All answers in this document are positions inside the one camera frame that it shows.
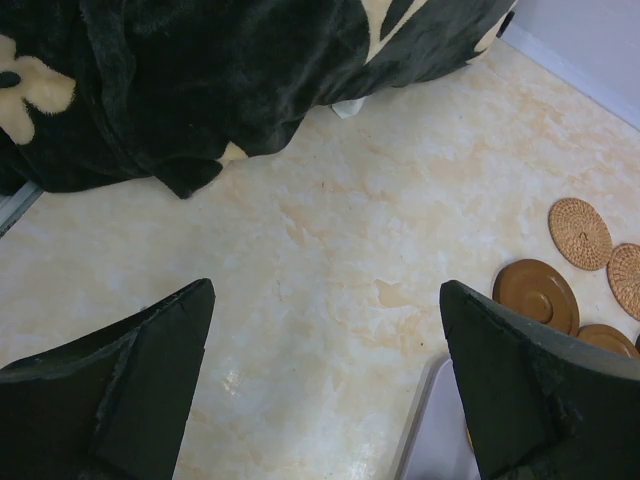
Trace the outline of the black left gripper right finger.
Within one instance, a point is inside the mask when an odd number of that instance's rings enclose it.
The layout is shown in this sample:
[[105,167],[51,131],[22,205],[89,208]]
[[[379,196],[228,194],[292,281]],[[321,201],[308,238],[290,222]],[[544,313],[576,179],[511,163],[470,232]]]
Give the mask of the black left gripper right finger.
[[639,362],[451,280],[440,312],[484,479],[636,479]]

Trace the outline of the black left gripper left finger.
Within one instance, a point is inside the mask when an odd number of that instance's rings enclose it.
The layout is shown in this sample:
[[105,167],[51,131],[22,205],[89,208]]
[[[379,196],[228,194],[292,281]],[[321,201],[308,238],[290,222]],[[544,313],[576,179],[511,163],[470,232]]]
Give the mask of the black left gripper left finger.
[[214,305],[199,279],[3,367],[2,478],[172,478]]

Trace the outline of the dark brown wooden coaster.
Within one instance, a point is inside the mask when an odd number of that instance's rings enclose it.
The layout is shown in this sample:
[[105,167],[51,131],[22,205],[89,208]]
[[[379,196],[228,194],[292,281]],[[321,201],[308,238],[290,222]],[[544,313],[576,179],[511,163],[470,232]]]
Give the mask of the dark brown wooden coaster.
[[505,266],[495,279],[492,299],[568,336],[578,334],[580,314],[573,290],[547,263],[522,259]]

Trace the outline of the woven rattan coaster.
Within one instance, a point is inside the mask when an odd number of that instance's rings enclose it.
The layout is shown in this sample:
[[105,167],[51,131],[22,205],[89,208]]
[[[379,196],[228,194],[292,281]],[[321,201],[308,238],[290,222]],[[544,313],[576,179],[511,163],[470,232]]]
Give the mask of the woven rattan coaster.
[[640,319],[640,246],[632,243],[618,245],[607,264],[607,277],[611,291],[633,319]]
[[602,217],[588,202],[562,198],[551,207],[548,226],[563,257],[586,271],[604,268],[613,251],[610,232]]

